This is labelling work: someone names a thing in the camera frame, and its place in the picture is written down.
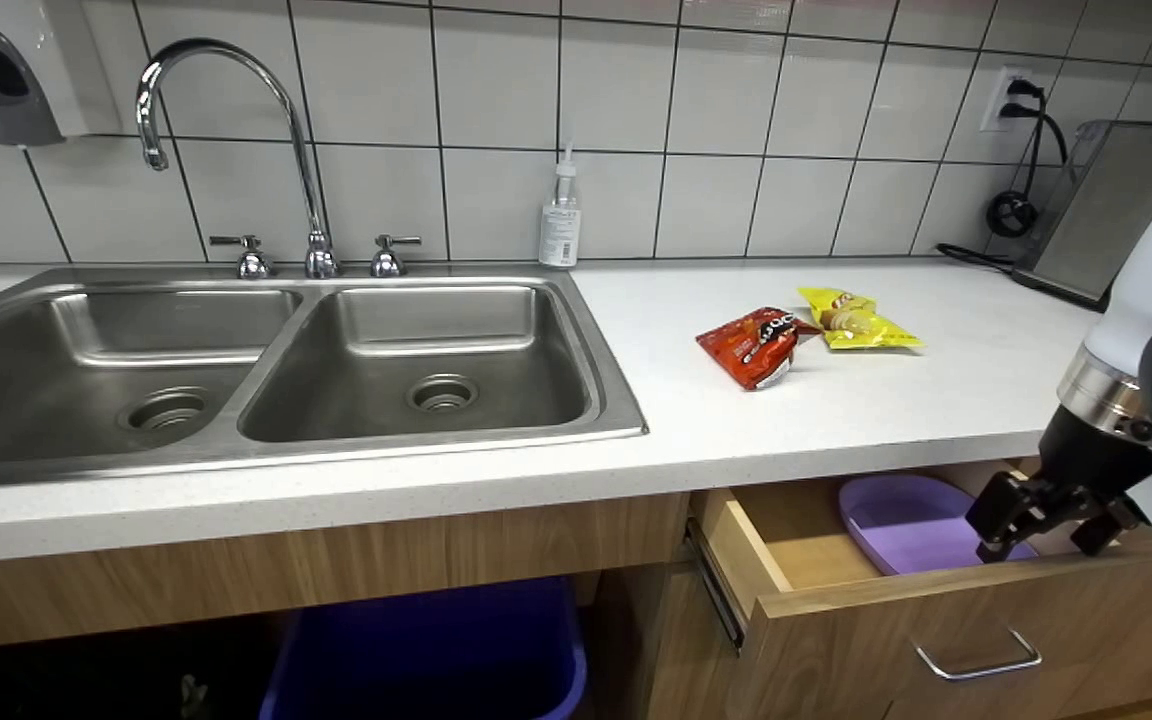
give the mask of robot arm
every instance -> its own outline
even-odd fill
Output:
[[[979,561],[1002,561],[1024,536],[1067,520],[1079,520],[1070,541],[1090,554],[1147,520],[1127,499],[1139,481],[1152,499],[1152,224],[1060,384],[1039,471],[1002,471],[977,494],[966,525],[979,533]]]

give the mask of stainless steel sink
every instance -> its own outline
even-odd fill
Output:
[[[558,270],[49,270],[0,294],[0,482],[632,432]]]

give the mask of white countertop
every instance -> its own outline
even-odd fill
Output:
[[[648,434],[18,482],[0,486],[0,561],[1027,457],[1094,318],[949,263],[625,263],[577,284]],[[874,294],[925,351],[833,357],[812,339],[777,388],[738,392],[697,333],[801,307],[805,284]]]

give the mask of snack bag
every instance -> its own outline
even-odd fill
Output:
[[[874,313],[868,294],[852,294],[838,289],[801,289],[821,336],[833,351],[865,351],[865,347],[909,347],[914,351],[918,339]]]
[[[754,307],[747,314],[735,314],[730,324],[718,324],[713,333],[700,333],[697,342],[747,392],[762,388],[786,359],[792,347],[815,336],[812,324],[779,313],[779,307]]]

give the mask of drawer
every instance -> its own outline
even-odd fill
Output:
[[[1027,564],[881,576],[837,515],[838,482],[700,502],[700,554],[742,641],[729,716],[1060,716],[1152,604],[1147,533],[1094,561],[1044,544]]]

